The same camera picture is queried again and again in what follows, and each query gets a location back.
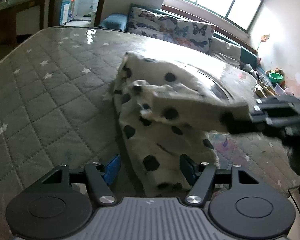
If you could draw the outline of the grey star quilted mat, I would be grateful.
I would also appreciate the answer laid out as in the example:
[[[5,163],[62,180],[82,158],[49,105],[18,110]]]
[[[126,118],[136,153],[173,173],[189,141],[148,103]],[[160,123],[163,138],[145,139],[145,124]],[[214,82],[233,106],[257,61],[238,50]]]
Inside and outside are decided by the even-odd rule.
[[[154,38],[48,28],[0,61],[0,239],[287,239],[293,204],[233,158],[216,166],[204,206],[186,191],[149,197],[136,176],[114,103],[126,52],[195,69],[217,98],[256,104],[255,79],[219,59]],[[113,206],[90,200],[83,168],[121,155]]]

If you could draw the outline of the green toy bowl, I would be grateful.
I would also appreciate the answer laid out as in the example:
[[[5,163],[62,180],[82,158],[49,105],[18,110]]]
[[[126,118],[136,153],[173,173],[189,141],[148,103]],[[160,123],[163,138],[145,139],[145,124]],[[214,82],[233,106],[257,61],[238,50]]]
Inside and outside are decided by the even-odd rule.
[[[271,81],[271,83],[282,83],[284,81],[283,75],[277,72],[270,72],[268,74],[268,78]]]

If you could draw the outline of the butterfly pillow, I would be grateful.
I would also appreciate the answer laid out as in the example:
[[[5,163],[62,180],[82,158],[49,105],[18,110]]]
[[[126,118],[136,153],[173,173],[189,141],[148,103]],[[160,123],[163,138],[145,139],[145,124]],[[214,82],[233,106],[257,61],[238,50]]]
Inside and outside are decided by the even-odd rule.
[[[215,26],[206,22],[178,20],[173,31],[176,44],[207,54],[215,31]]]
[[[163,14],[156,14],[139,7],[131,7],[126,31],[145,37],[175,43],[173,33],[178,19]]]

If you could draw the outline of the plush toy on sofa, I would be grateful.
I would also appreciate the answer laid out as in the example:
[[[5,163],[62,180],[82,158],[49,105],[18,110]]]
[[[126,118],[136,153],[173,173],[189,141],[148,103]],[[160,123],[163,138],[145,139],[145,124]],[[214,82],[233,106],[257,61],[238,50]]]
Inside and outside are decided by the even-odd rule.
[[[256,80],[258,79],[258,72],[252,68],[251,64],[244,64],[242,69],[252,75]]]

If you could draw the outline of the flower wall decoration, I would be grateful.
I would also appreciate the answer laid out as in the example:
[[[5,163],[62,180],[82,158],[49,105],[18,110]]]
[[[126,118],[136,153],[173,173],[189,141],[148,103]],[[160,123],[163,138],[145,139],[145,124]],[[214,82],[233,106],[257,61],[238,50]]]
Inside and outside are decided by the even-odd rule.
[[[260,42],[259,42],[259,44],[258,44],[258,48],[257,48],[256,51],[258,51],[258,49],[260,48],[260,45],[261,45],[262,43],[264,43],[264,42],[267,42],[267,41],[269,40],[269,38],[270,38],[270,35],[269,35],[269,34],[267,34],[267,35],[262,35],[261,38],[260,38]]]

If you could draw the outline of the white polka dot garment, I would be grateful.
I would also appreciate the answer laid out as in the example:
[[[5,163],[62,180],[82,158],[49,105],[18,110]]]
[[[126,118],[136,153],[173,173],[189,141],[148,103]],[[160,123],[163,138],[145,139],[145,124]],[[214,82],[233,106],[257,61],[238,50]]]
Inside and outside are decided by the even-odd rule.
[[[114,103],[132,168],[149,197],[190,188],[181,155],[219,165],[209,133],[223,118],[249,120],[249,105],[217,98],[192,67],[128,51],[114,83]]]

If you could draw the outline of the blue sofa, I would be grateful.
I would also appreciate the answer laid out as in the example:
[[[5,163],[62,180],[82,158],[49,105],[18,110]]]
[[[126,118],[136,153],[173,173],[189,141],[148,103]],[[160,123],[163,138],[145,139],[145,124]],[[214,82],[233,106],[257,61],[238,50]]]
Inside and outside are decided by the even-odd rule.
[[[113,13],[100,22],[99,27],[126,31],[200,51],[271,85],[260,67],[257,55],[209,22],[194,21],[169,11],[131,4],[128,14]]]

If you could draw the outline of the blue white cabinet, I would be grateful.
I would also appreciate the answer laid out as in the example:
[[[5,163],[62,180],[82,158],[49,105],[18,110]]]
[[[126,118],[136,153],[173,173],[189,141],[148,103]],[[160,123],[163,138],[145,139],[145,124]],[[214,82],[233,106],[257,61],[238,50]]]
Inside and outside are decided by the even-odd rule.
[[[62,0],[59,25],[65,25],[72,20],[75,0]]]

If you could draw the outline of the butterfly pillow right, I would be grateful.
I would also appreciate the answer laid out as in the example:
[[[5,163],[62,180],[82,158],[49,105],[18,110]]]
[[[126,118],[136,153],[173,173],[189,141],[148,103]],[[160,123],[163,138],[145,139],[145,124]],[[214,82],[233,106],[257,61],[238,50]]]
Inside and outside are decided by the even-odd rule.
[[[207,54],[215,31],[215,26],[206,22],[178,20],[173,31],[176,44]]]

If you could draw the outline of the dark wooden table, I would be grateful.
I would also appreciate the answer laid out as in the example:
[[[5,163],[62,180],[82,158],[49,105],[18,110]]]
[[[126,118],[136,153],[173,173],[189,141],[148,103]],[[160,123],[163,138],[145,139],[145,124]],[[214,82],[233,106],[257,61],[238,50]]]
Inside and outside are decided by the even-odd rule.
[[[24,12],[39,8],[36,19]],[[44,28],[45,0],[26,0],[0,9],[0,60],[32,34]]]

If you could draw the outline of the yellow folded cloth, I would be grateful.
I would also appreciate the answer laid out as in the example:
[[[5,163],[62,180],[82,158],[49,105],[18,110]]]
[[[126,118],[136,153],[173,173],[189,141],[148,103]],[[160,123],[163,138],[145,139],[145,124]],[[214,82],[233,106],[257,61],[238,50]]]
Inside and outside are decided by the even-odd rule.
[[[267,86],[263,83],[256,84],[253,88],[254,94],[257,96],[257,98],[268,98],[268,97],[274,97],[277,95],[277,93],[274,91],[274,89],[270,86]]]

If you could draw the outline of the butterfly pillow left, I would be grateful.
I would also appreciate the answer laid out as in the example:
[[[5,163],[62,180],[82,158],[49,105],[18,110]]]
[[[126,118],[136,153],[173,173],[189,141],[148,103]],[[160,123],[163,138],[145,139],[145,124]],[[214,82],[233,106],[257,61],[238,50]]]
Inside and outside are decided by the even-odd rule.
[[[145,37],[175,43],[173,33],[178,19],[163,14],[156,14],[139,7],[131,7],[126,31]]]

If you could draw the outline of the clear plastic box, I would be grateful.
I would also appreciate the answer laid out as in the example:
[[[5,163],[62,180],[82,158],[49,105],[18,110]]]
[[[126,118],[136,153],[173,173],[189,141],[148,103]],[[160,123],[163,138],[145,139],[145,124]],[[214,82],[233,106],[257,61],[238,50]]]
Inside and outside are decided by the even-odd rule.
[[[280,84],[276,84],[274,87],[277,95],[294,95],[288,88],[282,88]]]

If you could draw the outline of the beige cushion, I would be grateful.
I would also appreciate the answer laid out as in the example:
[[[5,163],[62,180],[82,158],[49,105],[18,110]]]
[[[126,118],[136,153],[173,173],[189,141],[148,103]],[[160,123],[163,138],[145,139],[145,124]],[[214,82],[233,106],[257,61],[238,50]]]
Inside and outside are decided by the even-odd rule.
[[[240,68],[240,46],[213,37],[208,54],[236,68]]]

